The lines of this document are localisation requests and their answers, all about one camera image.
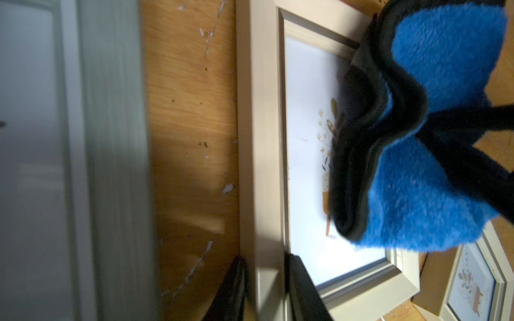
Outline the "blue microfiber cloth black trim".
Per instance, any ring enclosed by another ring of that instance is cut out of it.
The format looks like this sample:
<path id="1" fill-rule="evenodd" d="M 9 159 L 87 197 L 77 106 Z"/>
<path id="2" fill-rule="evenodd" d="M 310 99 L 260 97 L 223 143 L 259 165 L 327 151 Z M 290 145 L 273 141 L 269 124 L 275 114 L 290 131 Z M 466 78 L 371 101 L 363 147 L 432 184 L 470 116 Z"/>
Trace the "blue microfiber cloth black trim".
<path id="1" fill-rule="evenodd" d="M 333 137 L 329 213 L 360 247 L 444 251 L 513 220 L 513 174 L 476 148 L 512 131 L 485 92 L 507 30 L 504 1 L 391 1 L 348 69 L 351 120 Z"/>

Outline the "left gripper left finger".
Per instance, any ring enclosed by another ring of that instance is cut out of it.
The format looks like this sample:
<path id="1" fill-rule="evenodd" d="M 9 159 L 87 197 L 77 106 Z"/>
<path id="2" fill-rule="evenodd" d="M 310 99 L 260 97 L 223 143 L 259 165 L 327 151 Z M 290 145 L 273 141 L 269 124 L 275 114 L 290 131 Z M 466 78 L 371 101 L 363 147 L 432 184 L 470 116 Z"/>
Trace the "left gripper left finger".
<path id="1" fill-rule="evenodd" d="M 246 262 L 235 257 L 215 298 L 203 317 L 208 320 L 241 321 L 244 319 Z"/>

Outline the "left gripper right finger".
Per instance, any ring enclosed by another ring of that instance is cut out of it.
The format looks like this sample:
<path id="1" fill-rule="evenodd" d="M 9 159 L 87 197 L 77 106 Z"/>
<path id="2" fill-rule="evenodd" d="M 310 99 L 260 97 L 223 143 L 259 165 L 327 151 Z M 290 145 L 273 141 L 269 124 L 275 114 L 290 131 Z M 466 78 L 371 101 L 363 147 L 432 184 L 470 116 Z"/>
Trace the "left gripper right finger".
<path id="1" fill-rule="evenodd" d="M 303 261 L 286 254 L 286 293 L 290 298 L 293 320 L 328 320 L 333 318 L 324 305 Z"/>

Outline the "light blue picture frame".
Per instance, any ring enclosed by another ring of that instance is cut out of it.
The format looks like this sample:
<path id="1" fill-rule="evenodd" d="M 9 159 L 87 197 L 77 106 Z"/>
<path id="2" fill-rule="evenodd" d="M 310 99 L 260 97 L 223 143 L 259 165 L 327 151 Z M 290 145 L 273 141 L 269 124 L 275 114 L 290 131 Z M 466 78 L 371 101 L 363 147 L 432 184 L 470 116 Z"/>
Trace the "light blue picture frame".
<path id="1" fill-rule="evenodd" d="M 138 1 L 1 2 L 1 319 L 160 320 Z"/>

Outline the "cream white picture frame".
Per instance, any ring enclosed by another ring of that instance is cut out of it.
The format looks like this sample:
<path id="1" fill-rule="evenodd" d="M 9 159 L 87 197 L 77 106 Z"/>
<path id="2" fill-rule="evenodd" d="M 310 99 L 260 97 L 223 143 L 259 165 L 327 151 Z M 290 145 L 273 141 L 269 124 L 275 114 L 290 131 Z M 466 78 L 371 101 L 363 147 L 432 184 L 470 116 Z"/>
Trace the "cream white picture frame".
<path id="1" fill-rule="evenodd" d="M 429 253 L 412 303 L 426 320 L 511 320 L 513 270 L 492 223 L 474 243 Z"/>

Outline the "white picture frame black border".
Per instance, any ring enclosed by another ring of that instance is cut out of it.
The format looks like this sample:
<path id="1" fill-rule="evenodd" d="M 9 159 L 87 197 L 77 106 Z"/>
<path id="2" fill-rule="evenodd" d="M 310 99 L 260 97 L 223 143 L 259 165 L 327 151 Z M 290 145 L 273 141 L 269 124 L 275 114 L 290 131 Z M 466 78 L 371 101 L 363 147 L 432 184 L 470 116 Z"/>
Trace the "white picture frame black border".
<path id="1" fill-rule="evenodd" d="M 237 1 L 240 252 L 256 320 L 290 320 L 286 295 L 284 36 L 326 37 L 356 49 L 370 17 L 342 1 Z"/>

